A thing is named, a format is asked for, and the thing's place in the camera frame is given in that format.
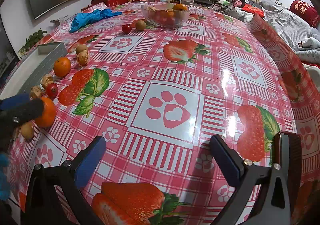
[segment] cherry tomato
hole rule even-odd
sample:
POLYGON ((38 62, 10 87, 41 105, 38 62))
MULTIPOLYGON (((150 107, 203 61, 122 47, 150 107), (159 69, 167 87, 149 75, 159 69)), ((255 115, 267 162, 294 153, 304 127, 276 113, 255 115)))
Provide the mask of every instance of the cherry tomato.
POLYGON ((122 26, 122 32, 123 32, 124 34, 129 34, 130 31, 131 31, 131 29, 132 29, 131 26, 128 25, 128 24, 122 26))
POLYGON ((49 98, 55 98, 58 95, 58 86, 55 83, 49 83, 45 91, 49 98))

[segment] red pillow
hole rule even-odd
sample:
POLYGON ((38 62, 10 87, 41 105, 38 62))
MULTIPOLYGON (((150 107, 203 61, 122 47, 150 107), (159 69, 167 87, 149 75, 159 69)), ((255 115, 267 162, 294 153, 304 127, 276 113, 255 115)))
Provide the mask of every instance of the red pillow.
POLYGON ((291 4, 289 11, 308 22, 308 24, 313 28, 318 25, 319 14, 310 4, 307 4, 301 0, 295 0, 291 4))
POLYGON ((257 7, 254 7, 252 5, 249 5, 249 4, 246 4, 243 8, 242 8, 243 11, 245 12, 250 12, 250 13, 253 13, 253 14, 258 14, 261 18, 264 17, 264 14, 263 14, 263 11, 257 7))

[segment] blue fabric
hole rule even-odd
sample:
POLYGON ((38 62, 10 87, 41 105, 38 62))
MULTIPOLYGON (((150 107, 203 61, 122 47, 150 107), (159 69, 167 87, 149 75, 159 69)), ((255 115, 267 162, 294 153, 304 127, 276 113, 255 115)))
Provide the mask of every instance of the blue fabric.
POLYGON ((9 159, 6 154, 0 153, 0 200, 6 201, 10 196, 10 184, 6 175, 3 173, 3 167, 9 166, 9 159))
POLYGON ((122 12, 112 12, 110 9, 104 9, 102 11, 95 10, 90 13, 78 13, 72 22, 70 33, 77 31, 89 23, 95 23, 99 20, 111 18, 112 16, 120 14, 122 14, 122 12))

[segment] fruit bowl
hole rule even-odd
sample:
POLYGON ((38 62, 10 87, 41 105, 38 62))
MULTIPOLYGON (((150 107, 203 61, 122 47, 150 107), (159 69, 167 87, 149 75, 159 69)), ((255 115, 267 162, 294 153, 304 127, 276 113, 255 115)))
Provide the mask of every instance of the fruit bowl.
POLYGON ((176 28, 182 26, 189 18, 190 11, 188 10, 175 10, 172 8, 176 4, 165 3, 157 5, 141 5, 142 13, 145 19, 151 24, 164 27, 164 28, 176 28))

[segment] blue glove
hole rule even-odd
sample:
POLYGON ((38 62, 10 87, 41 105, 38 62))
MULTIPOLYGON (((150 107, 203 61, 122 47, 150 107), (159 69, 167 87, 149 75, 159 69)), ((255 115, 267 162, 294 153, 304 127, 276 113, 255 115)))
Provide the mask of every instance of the blue glove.
POLYGON ((10 184, 7 181, 6 175, 3 173, 3 168, 9 166, 9 159, 6 154, 0 153, 0 200, 6 201, 10 196, 10 184))

